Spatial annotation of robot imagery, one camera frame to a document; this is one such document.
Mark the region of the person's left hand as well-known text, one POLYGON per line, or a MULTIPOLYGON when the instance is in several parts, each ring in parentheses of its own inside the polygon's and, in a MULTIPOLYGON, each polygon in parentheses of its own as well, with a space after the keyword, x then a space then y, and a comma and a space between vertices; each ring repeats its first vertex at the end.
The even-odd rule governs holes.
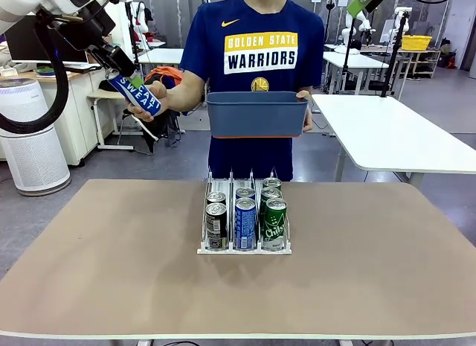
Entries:
POLYGON ((313 121, 312 121, 312 111, 309 106, 309 102, 312 99, 312 88, 306 87, 302 88, 297 94, 296 98, 300 102, 306 101, 306 114, 303 122, 303 132, 309 132, 312 130, 313 121))

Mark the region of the person's right hand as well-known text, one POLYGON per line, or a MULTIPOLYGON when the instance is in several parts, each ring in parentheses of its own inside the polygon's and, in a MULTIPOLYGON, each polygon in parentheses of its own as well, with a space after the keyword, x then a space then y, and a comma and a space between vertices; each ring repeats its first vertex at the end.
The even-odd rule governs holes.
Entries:
POLYGON ((132 103, 127 103, 126 109, 136 118, 145 121, 151 122, 156 116, 164 113, 167 107, 167 89, 166 87, 159 81, 155 81, 150 85, 146 85, 146 87, 150 90, 150 92, 155 96, 155 98, 160 102, 161 109, 155 115, 151 115, 149 112, 145 111, 139 106, 135 106, 132 103))

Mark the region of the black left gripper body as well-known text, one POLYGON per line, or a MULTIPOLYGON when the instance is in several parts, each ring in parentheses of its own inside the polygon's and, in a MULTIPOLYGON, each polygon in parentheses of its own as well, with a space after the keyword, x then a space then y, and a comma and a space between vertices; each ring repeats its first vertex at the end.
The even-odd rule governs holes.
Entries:
POLYGON ((110 44, 104 39, 115 28, 115 22, 102 10, 95 17, 83 22, 70 22, 61 26, 61 36, 76 50, 93 50, 108 48, 110 44))

